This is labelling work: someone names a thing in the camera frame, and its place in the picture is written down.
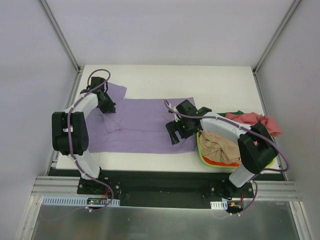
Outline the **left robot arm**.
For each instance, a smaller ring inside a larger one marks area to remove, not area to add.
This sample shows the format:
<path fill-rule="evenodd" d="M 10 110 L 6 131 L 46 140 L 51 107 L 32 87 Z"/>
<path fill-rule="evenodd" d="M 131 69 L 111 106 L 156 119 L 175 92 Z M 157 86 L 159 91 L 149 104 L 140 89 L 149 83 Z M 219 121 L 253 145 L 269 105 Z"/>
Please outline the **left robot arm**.
<path fill-rule="evenodd" d="M 86 118 L 94 109 L 103 114 L 116 112 L 116 103 L 107 91 L 108 80 L 94 76 L 73 105 L 64 111 L 56 111 L 51 116 L 53 149 L 74 162 L 81 177 L 90 180 L 88 188 L 96 195 L 105 191 L 106 183 L 99 178 L 100 167 L 89 152 L 90 138 Z"/>

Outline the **purple t shirt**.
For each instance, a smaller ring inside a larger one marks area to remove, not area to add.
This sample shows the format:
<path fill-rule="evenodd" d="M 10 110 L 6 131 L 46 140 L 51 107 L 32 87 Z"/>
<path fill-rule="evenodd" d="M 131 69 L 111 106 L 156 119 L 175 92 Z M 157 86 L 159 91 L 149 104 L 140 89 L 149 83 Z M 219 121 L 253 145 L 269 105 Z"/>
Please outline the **purple t shirt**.
<path fill-rule="evenodd" d="M 165 125 L 174 120 L 163 99 L 125 98 L 126 87 L 109 83 L 115 113 L 93 109 L 86 118 L 90 153 L 183 154 L 195 151 L 196 136 L 172 144 Z"/>

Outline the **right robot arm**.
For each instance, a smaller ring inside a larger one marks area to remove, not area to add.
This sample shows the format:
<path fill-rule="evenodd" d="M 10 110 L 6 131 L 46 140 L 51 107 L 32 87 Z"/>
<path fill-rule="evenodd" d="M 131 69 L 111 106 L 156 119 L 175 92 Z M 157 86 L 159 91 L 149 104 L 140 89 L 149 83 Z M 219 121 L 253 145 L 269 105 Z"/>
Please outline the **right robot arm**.
<path fill-rule="evenodd" d="M 224 184 L 230 197 L 241 194 L 244 184 L 264 171 L 279 153 L 268 130 L 259 122 L 253 126 L 241 124 L 207 107 L 197 109 L 189 100 L 176 107 L 165 100 L 164 105 L 174 115 L 165 125 L 173 145 L 196 136 L 201 156 L 240 161 Z"/>

